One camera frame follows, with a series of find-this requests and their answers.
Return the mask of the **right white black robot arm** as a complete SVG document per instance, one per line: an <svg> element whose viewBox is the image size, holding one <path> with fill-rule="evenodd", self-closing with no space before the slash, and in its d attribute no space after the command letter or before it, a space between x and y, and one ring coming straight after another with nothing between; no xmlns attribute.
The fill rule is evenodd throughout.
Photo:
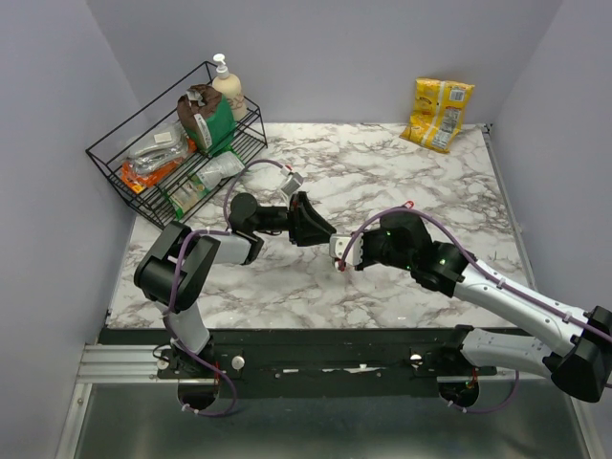
<svg viewBox="0 0 612 459"><path fill-rule="evenodd" d="M358 270L371 265L406 270L423 288L456 297L521 329L511 335L466 328L460 341L440 351L453 375L474 367L502 367L547 378L588 403L601 399L611 375L611 313L585 311L516 283L464 249L454 236L435 241L429 216L391 208L375 216L378 229L359 227L342 260Z"/></svg>

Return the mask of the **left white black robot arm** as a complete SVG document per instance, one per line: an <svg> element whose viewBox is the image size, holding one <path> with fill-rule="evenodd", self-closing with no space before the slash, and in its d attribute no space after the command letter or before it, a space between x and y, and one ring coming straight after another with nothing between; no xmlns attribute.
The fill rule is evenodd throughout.
<svg viewBox="0 0 612 459"><path fill-rule="evenodd" d="M286 207L261 206L249 193L236 195L230 203L230 230L193 230L168 224L134 273L134 284L155 302L173 343L183 351L180 367L192 378L206 375L212 355L206 349L210 332L204 325L197 300L215 264L247 266L263 248L261 233L289 235L298 247L330 242L337 230L299 191Z"/></svg>

